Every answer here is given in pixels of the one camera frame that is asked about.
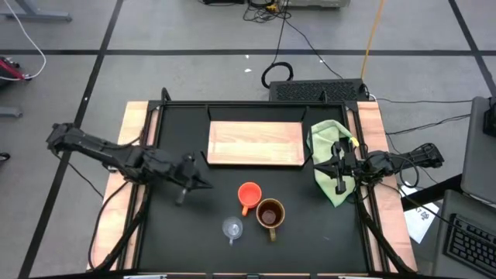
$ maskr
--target keyboard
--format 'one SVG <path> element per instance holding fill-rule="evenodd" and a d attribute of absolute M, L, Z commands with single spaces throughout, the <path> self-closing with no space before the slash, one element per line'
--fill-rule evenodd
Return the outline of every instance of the keyboard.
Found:
<path fill-rule="evenodd" d="M 452 214 L 444 254 L 489 277 L 496 277 L 496 233 Z"/>

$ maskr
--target floor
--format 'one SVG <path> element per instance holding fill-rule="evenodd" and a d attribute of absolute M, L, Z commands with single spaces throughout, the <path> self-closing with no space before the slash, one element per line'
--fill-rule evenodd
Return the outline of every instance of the floor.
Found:
<path fill-rule="evenodd" d="M 0 119 L 0 150 L 12 155 L 0 166 L 3 277 L 18 276 L 50 189 L 55 194 L 58 186 L 37 256 L 33 250 L 28 256 L 34 260 L 30 274 L 76 273 L 86 267 L 101 201 L 71 169 L 58 172 L 65 174 L 61 183 L 56 177 L 59 161 L 44 142 L 53 123 L 76 120 L 86 132 L 116 140 L 126 103 L 158 99 L 164 86 L 174 100 L 267 100 L 260 76 L 273 60 L 281 28 L 280 20 L 244 22 L 244 6 L 211 7 L 196 0 L 36 4 L 69 12 L 74 20 L 25 22 L 47 54 L 46 68 L 31 82 L 13 84 L 0 94 L 0 104 L 24 111 L 21 119 Z M 327 54 L 323 59 L 334 70 L 358 78 L 378 4 L 352 0 L 340 10 L 298 9 L 291 11 L 289 21 Z M 410 101 L 495 95 L 490 74 L 496 73 L 495 9 L 492 0 L 386 2 L 364 78 L 370 92 Z M 467 29 L 460 28 L 464 22 Z M 39 69 L 41 57 L 16 22 L 0 19 L 0 34 L 9 38 L 0 40 L 0 55 L 12 57 L 29 73 Z M 334 78 L 293 29 L 284 29 L 281 49 L 278 60 L 295 66 L 295 80 Z M 274 70 L 267 79 L 283 80 L 286 74 Z M 470 105 L 381 103 L 381 110 L 385 129 L 394 132 L 466 114 Z M 429 173 L 441 181 L 462 170 L 467 127 L 464 119 L 392 139 L 400 151 L 436 144 L 446 162 Z M 104 190 L 108 173 L 99 164 L 77 154 L 71 163 Z M 432 183 L 421 174 L 423 187 Z M 429 272 L 435 239 L 433 226 L 422 244 L 413 244 L 422 273 Z"/>

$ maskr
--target mug handle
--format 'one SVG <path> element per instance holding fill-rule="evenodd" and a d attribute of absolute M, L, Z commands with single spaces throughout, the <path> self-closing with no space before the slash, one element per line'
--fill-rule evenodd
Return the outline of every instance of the mug handle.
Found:
<path fill-rule="evenodd" d="M 270 241 L 276 241 L 276 229 L 269 229 Z"/>

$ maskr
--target paper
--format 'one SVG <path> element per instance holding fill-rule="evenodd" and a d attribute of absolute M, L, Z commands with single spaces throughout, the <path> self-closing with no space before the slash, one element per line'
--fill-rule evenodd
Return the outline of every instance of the paper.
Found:
<path fill-rule="evenodd" d="M 408 188 L 406 186 L 401 186 L 401 189 L 406 195 L 417 192 L 416 189 Z M 429 203 L 424 206 L 432 210 L 436 214 L 439 211 L 439 208 L 433 203 Z M 406 226 L 408 227 L 408 234 L 410 235 L 410 237 L 413 238 L 413 240 L 416 241 L 418 244 L 420 244 L 425 234 L 427 233 L 427 229 L 429 229 L 429 227 L 431 226 L 434 218 L 435 216 L 431 212 L 421 207 L 414 208 L 405 212 Z"/>

